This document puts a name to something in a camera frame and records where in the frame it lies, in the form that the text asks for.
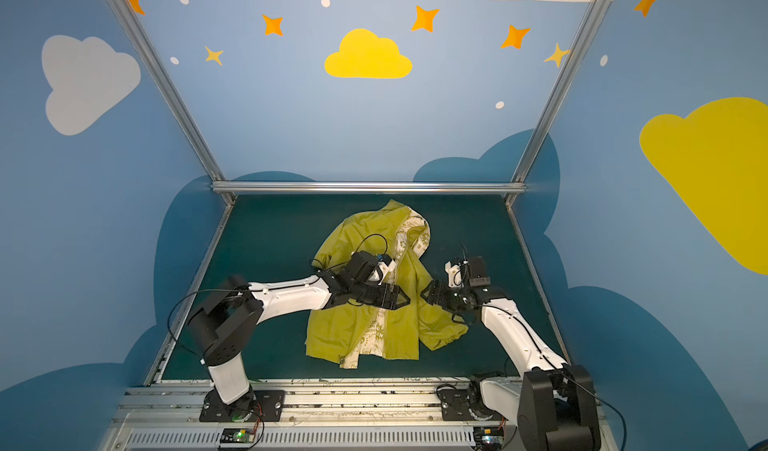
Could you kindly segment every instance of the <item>dark green table surface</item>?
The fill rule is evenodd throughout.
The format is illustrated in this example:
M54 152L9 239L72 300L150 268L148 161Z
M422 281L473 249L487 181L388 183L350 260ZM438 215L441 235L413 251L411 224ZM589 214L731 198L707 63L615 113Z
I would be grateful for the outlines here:
M444 265L461 254L459 241L463 242L470 255L485 257L492 282L504 287L542 339L560 350L500 196L239 196L201 289L216 287L237 273L260 282L307 277L314 271L310 259L336 225L351 214L379 209L389 199L407 204L427 219L432 239L422 263L433 277L446 279ZM467 377L500 371L506 360L502 346L478 322L439 350L420 345L418 360L360 356L359 369L340 369L338 364L305 354L309 314L276 317L256 328L243 351L250 379ZM180 341L195 349L188 330L181 333ZM517 375L511 363L507 366L510 374ZM178 347L163 378L210 379L200 358Z

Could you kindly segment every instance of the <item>white plastic arm segment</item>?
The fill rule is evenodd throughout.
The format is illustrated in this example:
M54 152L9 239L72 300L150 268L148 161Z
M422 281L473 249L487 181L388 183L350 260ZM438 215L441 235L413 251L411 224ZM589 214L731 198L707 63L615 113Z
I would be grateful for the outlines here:
M249 283L248 291L261 301L264 311L259 323L275 316L304 310L319 310L328 303L328 284L318 276L282 283Z
M489 409L499 411L510 424L518 425L518 408L522 384L507 377L483 379L480 382L482 403Z
M318 276L282 283L249 284L248 290L264 308L259 323L296 311L322 309L331 296L328 285ZM250 389L240 354L219 366L208 366L208 372L225 404L235 402Z
M482 308L482 322L496 336L520 375L535 367L542 370L562 368L565 360L533 331L517 304L508 299L488 302Z

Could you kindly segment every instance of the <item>yellow cloud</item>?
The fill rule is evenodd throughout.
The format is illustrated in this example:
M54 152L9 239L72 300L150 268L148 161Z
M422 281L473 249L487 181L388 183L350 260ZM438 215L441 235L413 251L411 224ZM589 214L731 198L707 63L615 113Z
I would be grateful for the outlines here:
M326 72L337 78L404 78L412 67L393 40L367 29L350 31L341 40L339 52L326 58Z
M768 105L725 98L662 114L640 147L728 254L768 274Z

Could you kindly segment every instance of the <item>metal bracket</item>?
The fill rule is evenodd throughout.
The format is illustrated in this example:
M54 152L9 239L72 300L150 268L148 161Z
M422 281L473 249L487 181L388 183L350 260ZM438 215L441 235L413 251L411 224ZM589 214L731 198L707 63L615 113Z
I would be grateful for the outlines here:
M469 389L443 388L437 390L443 421L501 421L503 416L494 411L490 417L477 415L469 407Z
M255 390L252 395L238 399L230 405L222 403L219 392L212 389L205 395L203 410L200 411L201 423L232 423L236 415L251 409L261 409L261 420L266 423L280 421L283 414L285 391L279 389ZM258 413L252 413L243 423L254 423Z

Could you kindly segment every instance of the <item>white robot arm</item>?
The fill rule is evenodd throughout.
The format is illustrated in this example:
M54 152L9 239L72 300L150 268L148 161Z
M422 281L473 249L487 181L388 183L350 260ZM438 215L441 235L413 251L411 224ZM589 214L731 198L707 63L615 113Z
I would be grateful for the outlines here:
M393 267L387 255L359 252L337 274L321 271L281 283L230 278L223 287L231 293L210 296L187 320L214 381L209 397L220 399L225 408L252 409L248 398L253 392L240 352L258 323L296 311L328 309L350 299L389 310L407 306L408 296L383 282ZM480 419L500 413L518 426L528 451L600 449L594 400L581 389L594 392L586 370L570 367L533 331L514 301L491 286L482 258L448 263L446 271L448 282L433 281L422 298L452 312L455 319L479 314L523 376L522 383L505 377L473 381L467 395L470 412ZM230 419L229 414L223 419Z

